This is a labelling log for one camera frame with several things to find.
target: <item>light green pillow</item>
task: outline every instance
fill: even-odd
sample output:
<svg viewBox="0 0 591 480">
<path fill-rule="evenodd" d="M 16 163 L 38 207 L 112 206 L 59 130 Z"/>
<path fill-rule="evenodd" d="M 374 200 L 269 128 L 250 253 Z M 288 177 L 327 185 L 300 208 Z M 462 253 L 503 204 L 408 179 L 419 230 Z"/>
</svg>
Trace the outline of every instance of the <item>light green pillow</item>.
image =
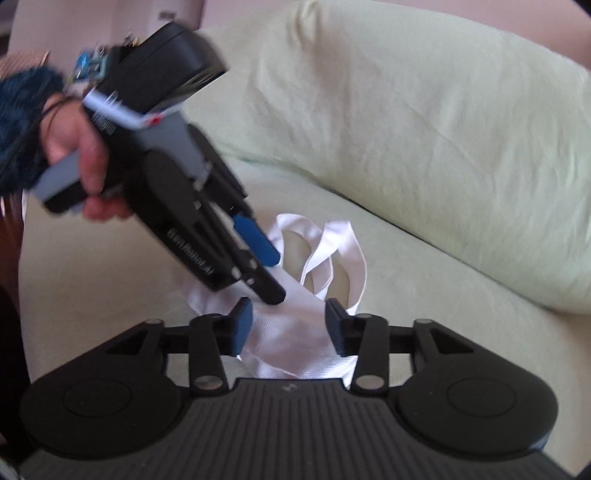
<svg viewBox="0 0 591 480">
<path fill-rule="evenodd" d="M 223 153 L 305 172 L 537 303 L 591 312 L 583 67 L 468 20 L 361 0 L 207 34 L 230 71 L 185 114 Z"/>
</svg>

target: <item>couch cushion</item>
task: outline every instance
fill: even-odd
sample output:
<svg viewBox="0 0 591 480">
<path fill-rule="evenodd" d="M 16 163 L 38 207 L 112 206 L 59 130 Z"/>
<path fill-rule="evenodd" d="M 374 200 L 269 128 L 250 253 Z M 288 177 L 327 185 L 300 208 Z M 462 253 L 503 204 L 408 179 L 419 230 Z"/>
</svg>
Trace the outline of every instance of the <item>couch cushion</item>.
<svg viewBox="0 0 591 480">
<path fill-rule="evenodd" d="M 225 153 L 305 172 L 535 302 L 591 312 L 591 89 L 579 65 L 449 15 L 326 0 L 209 35 L 186 104 Z"/>
<path fill-rule="evenodd" d="M 360 312 L 409 326 L 432 318 L 539 375 L 560 412 L 547 451 L 577 471 L 591 451 L 591 321 L 534 306 L 467 265 L 302 177 L 275 167 L 231 161 L 265 228 L 294 212 L 318 225 L 349 219 L 368 265 Z M 286 270 L 309 252 L 292 242 Z M 186 324 L 188 273 L 136 220 L 93 224 L 54 218 L 31 199 L 21 260 L 21 313 L 33 379 L 147 319 Z M 346 276 L 335 264 L 330 296 L 346 300 Z M 186 357 L 173 355 L 169 375 L 187 384 Z M 247 372 L 228 361 L 230 377 Z M 391 356 L 391 384 L 410 374 L 407 356 Z"/>
</svg>

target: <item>blue fuzzy sleeve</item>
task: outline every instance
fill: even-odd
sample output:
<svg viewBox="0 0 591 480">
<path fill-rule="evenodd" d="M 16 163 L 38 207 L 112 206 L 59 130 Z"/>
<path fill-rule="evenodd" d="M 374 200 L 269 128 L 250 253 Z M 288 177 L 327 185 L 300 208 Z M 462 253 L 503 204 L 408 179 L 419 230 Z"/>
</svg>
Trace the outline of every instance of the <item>blue fuzzy sleeve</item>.
<svg viewBox="0 0 591 480">
<path fill-rule="evenodd" d="M 47 99 L 63 86 L 61 76 L 47 67 L 0 80 L 0 197 L 32 187 L 47 168 L 38 129 L 18 151 L 12 150 L 15 140 L 41 116 Z"/>
</svg>

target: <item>white tote bag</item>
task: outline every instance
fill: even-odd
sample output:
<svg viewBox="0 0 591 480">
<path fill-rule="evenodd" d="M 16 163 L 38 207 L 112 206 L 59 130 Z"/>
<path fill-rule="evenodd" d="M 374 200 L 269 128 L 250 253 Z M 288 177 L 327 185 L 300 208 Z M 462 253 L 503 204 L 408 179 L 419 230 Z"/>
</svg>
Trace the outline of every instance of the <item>white tote bag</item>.
<svg viewBox="0 0 591 480">
<path fill-rule="evenodd" d="M 283 270 L 284 237 L 290 231 L 310 246 L 299 279 Z M 241 360 L 258 378 L 343 378 L 350 384 L 357 357 L 342 358 L 335 352 L 324 323 L 324 301 L 333 281 L 332 255 L 349 276 L 346 310 L 354 315 L 365 290 L 367 267 L 350 222 L 327 222 L 320 229 L 301 215 L 278 215 L 267 237 L 281 254 L 280 263 L 269 271 L 285 288 L 285 301 L 267 305 L 243 282 L 211 292 L 197 280 L 186 285 L 187 301 L 198 314 L 228 314 L 241 297 L 253 302 L 253 326 L 241 353 Z M 305 288 L 310 275 L 313 291 Z"/>
</svg>

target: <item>metal screw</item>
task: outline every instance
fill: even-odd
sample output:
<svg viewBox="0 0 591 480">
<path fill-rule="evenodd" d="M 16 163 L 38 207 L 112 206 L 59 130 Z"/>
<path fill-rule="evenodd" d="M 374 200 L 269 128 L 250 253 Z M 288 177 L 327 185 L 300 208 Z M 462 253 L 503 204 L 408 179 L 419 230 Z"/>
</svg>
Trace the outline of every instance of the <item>metal screw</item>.
<svg viewBox="0 0 591 480">
<path fill-rule="evenodd" d="M 355 380 L 355 383 L 359 388 L 363 388 L 364 390 L 378 390 L 384 386 L 385 381 L 377 375 L 362 375 Z"/>
<path fill-rule="evenodd" d="M 223 385 L 223 380 L 214 375 L 198 377 L 193 382 L 199 390 L 217 390 Z"/>
</svg>

